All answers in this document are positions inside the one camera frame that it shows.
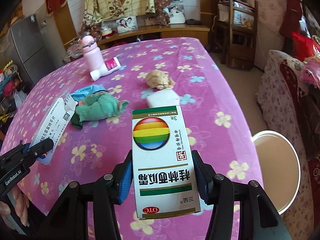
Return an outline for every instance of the green cloth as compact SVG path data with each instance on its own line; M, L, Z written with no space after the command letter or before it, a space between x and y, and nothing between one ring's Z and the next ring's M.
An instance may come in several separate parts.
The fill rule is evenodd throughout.
M76 107L76 114L79 115L80 122L97 121L120 115L129 102L119 101L108 92L99 92L86 96L83 103L84 106Z
M80 118L79 118L79 115L77 115L76 113L73 114L73 116L71 117L71 125L76 127L76 128L79 128L79 129L82 129L82 122L80 122Z

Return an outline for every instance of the white sponge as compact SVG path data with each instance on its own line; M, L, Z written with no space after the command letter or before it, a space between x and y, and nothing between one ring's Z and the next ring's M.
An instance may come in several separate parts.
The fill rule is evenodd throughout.
M150 108L162 106L179 106L180 98L172 89L164 89L147 96Z

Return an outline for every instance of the pink tablecloth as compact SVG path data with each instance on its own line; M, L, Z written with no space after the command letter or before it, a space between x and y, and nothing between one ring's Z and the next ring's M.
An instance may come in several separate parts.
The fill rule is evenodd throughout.
M191 149L200 152L216 172L233 181L262 183L260 166L244 115L217 65L201 43L175 38L122 45L104 50L105 59L117 56L122 67L100 78L113 96L131 103L121 116L85 122L83 130L67 126L49 166L35 163L20 188L48 213L66 185L88 183L111 172L131 149L131 112L147 108L146 96L154 93L145 82L154 69L168 71L180 96ZM30 142L51 103L62 94L93 84L84 59L69 63L44 77L28 95L5 137L1 152ZM137 219L133 188L128 199L116 206L124 240L204 239L212 206L201 201L202 211L160 220ZM235 204L233 238L238 235L239 205ZM92 210L89 235L94 238Z

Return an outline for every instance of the silver refrigerator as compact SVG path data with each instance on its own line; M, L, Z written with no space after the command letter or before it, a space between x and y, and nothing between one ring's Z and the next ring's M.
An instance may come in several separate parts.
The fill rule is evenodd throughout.
M2 39L0 54L0 69L12 60L30 90L41 78L56 70L35 15L20 18L11 25Z

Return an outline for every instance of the pink label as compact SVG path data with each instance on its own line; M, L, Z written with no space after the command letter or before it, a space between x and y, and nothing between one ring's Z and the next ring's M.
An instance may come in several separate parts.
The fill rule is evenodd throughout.
M114 58L109 59L108 61L105 61L106 67L108 70L111 70L118 66L117 62L114 60Z

